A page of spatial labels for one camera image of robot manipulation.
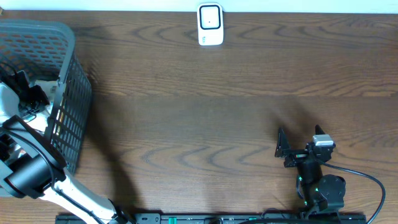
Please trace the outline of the large white snack bag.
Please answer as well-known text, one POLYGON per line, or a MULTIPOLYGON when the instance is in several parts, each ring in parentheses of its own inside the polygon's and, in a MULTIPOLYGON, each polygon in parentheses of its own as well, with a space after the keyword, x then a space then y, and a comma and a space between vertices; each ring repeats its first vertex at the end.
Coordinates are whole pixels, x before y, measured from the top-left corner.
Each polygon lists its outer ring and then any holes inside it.
POLYGON ((49 105, 45 106, 44 110, 37 113, 37 117, 32 121, 31 126, 39 130, 40 132, 44 132, 46 127, 48 126, 47 119, 51 115, 53 103, 55 101, 55 95, 58 88, 57 81, 42 81, 37 80, 35 82, 36 85, 40 86, 44 93, 46 94, 49 105))

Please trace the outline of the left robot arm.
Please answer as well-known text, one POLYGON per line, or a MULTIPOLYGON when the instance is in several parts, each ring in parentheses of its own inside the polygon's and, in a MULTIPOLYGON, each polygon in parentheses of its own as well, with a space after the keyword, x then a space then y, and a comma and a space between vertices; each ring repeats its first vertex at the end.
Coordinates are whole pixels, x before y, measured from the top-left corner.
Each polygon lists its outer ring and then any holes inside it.
POLYGON ((74 178, 63 156, 19 116, 20 96, 32 97, 20 87, 18 74, 1 74, 1 135, 24 150, 12 158, 1 145, 1 187, 16 198, 30 197, 55 203, 85 223, 135 223, 112 201, 95 194, 74 178))

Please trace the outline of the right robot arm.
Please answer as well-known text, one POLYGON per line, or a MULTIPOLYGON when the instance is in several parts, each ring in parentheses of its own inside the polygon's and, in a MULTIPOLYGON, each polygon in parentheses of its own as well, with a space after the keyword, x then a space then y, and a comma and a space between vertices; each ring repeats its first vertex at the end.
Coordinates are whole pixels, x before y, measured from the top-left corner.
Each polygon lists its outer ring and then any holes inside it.
POLYGON ((298 170, 296 189, 305 202, 302 217, 338 212, 344 207, 346 182, 336 175, 324 175, 321 165, 331 159, 336 147, 330 135, 315 126, 312 141, 304 149, 292 149, 282 128, 278 130, 275 156, 284 159, 284 167, 298 170))

